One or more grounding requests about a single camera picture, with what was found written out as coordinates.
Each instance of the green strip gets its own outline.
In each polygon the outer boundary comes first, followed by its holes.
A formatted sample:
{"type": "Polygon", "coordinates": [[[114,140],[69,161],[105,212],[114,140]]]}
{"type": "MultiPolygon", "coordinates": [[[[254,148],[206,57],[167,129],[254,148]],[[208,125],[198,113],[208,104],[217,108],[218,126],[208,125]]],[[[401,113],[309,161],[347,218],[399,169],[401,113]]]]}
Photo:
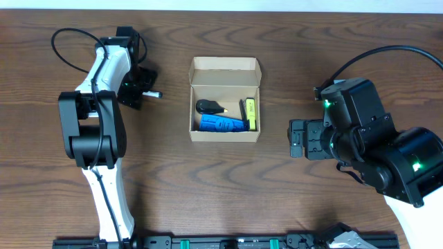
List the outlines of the green strip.
{"type": "Polygon", "coordinates": [[[180,241],[180,249],[189,249],[189,241],[180,241]]]}
{"type": "Polygon", "coordinates": [[[269,244],[271,244],[271,249],[280,249],[280,245],[278,244],[278,239],[270,239],[269,244]]]}

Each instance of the yellow object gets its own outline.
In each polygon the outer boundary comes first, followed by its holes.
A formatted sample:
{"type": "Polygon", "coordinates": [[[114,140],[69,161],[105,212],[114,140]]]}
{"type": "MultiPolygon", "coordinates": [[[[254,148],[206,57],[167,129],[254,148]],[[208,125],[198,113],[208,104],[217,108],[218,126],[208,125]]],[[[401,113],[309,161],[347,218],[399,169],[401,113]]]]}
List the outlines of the yellow object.
{"type": "Polygon", "coordinates": [[[255,127],[255,100],[253,98],[246,99],[246,119],[249,122],[249,131],[257,131],[255,127]]]}

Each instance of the black strap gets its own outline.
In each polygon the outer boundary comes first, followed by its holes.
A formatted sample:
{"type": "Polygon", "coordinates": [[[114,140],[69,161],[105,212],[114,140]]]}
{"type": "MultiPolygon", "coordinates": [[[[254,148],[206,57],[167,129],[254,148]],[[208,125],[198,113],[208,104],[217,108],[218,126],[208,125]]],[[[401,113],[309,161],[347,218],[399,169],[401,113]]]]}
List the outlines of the black strap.
{"type": "Polygon", "coordinates": [[[340,163],[337,163],[337,170],[338,171],[340,171],[340,172],[342,172],[342,173],[346,173],[346,174],[348,174],[348,175],[350,175],[350,176],[352,176],[352,178],[354,179],[354,180],[356,180],[358,183],[360,183],[360,184],[363,184],[363,185],[365,185],[365,183],[354,173],[354,172],[350,172],[350,171],[342,171],[341,170],[341,164],[340,163]]]}

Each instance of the wooden tabletop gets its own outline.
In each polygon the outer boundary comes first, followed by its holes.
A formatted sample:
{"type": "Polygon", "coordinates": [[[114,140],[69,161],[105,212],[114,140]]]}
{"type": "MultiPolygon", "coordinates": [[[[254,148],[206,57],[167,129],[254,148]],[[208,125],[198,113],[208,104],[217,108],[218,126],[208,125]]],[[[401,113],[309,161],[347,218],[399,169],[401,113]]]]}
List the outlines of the wooden tabletop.
{"type": "MultiPolygon", "coordinates": [[[[127,132],[123,178],[139,230],[280,234],[342,221],[362,232],[404,233],[383,196],[335,169],[333,160],[289,156],[290,119],[321,118],[312,88],[369,49],[419,46],[443,57],[442,15],[2,10],[0,12],[0,248],[50,248],[58,237],[94,237],[89,185],[64,152],[57,98],[85,78],[51,50],[58,28],[114,35],[133,26],[147,41],[142,66],[159,77],[141,111],[120,106],[127,132]],[[194,56],[256,57],[262,133],[257,143],[192,143],[194,56]]],[[[60,34],[59,52],[90,69],[94,42],[60,34]]],[[[397,129],[443,136],[443,74],[408,52],[373,55],[341,78],[367,77],[397,129]]]]}

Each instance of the box lid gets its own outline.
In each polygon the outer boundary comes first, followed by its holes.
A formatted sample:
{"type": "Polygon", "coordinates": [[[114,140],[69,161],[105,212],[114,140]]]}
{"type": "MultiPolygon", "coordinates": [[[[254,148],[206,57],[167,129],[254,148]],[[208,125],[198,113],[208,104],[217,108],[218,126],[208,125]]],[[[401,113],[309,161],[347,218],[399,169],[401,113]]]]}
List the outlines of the box lid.
{"type": "Polygon", "coordinates": [[[260,86],[257,59],[247,57],[194,57],[189,70],[192,86],[260,86]]]}

